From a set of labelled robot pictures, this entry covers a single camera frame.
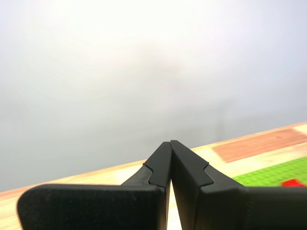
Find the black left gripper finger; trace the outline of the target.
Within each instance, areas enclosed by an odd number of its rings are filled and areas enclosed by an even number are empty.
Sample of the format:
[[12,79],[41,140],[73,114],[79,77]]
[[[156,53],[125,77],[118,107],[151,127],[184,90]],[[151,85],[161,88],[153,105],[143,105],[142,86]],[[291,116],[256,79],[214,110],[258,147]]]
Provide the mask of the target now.
[[182,229],[306,229],[306,188],[247,187],[179,141],[170,144],[171,180]]
[[172,150],[163,142],[121,185],[43,184],[24,192],[24,230],[165,230]]

